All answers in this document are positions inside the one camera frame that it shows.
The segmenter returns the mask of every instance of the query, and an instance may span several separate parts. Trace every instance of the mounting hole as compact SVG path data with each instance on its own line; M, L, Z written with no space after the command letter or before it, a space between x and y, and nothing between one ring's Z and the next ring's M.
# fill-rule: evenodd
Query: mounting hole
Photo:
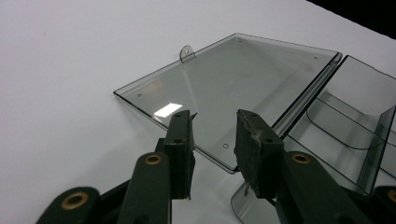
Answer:
M147 156L145 162L149 165L155 165L161 162L161 157L159 155Z
M391 189L390 191L388 191L388 197L391 201L396 203L396 190Z
M85 202L88 201L88 194L83 191L79 191L76 193L72 193L62 202L62 209L64 210L73 210L80 206L82 206Z
M307 156L305 156L303 154L293 154L291 156L291 158L294 161L297 161L297 162L303 163L303 164L308 164L309 162L311 162L311 159L309 159Z

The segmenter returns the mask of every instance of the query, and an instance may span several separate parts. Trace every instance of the black mechanical arm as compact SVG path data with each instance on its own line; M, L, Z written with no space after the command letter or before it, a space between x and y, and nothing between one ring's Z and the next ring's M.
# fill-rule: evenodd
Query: black mechanical arm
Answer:
M193 117L188 110L176 113L166 137L137 160L129 181L103 195L93 188L67 190L37 224L171 223L172 200L190 198ZM311 155L286 152L255 113L238 110L234 153L247 187L276 207L283 224L396 222L396 187L379 187L370 198L341 188Z

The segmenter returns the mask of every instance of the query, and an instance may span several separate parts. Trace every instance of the transparent plastic compartment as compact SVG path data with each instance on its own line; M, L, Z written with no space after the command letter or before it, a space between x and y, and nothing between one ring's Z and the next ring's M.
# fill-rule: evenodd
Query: transparent plastic compartment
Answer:
M369 194L394 147L395 105L395 78L348 56L289 135Z
M285 150L314 156L340 186L363 196L396 186L395 105L396 79L346 56L285 136ZM232 198L241 221L277 217L251 194L241 186Z

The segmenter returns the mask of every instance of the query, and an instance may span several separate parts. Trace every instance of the clear plastic tray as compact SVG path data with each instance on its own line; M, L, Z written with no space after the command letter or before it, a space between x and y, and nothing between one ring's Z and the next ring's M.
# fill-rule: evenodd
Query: clear plastic tray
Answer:
M197 113L197 150L229 173L237 169L236 111L254 111L282 132L341 59L335 51L240 34L191 52L184 48L185 62L115 94L165 129L177 111Z

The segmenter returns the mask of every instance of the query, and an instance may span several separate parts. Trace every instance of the white backdrop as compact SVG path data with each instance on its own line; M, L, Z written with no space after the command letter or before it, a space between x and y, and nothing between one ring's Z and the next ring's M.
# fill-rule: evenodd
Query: white backdrop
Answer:
M0 223L35 223L66 189L130 178L165 132L112 92L233 33L338 50L396 77L396 40L304 0L0 1ZM195 156L174 223L239 223L241 175Z

